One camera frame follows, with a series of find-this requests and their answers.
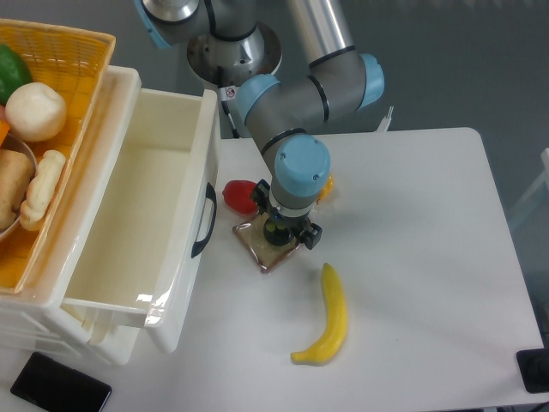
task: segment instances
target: plastic drawer unit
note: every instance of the plastic drawer unit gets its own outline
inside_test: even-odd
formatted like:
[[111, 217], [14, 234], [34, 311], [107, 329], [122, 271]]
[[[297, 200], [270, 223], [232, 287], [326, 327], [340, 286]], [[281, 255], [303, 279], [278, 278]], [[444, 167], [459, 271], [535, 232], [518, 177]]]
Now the plastic drawer unit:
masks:
[[214, 226], [217, 111], [212, 91], [141, 89], [108, 68], [36, 269], [0, 294], [0, 344], [118, 365], [141, 329], [177, 347]]

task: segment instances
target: smartphone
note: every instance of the smartphone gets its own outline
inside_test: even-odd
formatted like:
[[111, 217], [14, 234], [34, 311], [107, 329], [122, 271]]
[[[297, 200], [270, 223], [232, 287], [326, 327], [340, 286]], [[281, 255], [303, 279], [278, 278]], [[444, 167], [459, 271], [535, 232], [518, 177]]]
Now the smartphone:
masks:
[[10, 391], [49, 412], [100, 412], [112, 388], [34, 352]]

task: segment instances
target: toy bread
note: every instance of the toy bread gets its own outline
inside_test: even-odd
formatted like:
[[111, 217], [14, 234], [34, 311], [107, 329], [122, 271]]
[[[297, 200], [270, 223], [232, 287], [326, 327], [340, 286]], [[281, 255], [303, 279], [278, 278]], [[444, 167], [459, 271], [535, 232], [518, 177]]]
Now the toy bread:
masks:
[[26, 230], [39, 230], [45, 212], [61, 177], [65, 156], [56, 150], [48, 150], [38, 164], [36, 177], [27, 190], [27, 199], [21, 205], [21, 226]]
[[32, 175], [33, 163], [25, 154], [0, 149], [0, 231], [15, 221]]

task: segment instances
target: wicker basket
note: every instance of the wicker basket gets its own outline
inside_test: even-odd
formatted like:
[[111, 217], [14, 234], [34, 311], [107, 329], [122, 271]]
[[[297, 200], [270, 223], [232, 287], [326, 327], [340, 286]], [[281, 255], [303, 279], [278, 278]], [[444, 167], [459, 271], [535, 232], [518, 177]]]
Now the wicker basket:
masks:
[[23, 288], [45, 244], [111, 59], [115, 38], [71, 27], [0, 19], [0, 43], [7, 44], [23, 58], [35, 82], [47, 84], [67, 103], [63, 130], [51, 140], [29, 144], [38, 160], [49, 149], [67, 157], [44, 224], [39, 232], [18, 227], [0, 243], [0, 293], [16, 294]]

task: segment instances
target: toy banana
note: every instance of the toy banana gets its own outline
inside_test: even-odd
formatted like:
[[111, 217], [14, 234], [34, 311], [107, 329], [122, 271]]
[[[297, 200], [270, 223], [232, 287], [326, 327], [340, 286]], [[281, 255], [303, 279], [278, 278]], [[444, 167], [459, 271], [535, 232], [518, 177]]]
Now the toy banana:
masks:
[[345, 340], [347, 304], [340, 278], [330, 264], [323, 266], [322, 282], [327, 313], [326, 329], [308, 349], [290, 354], [294, 363], [325, 363], [337, 353]]

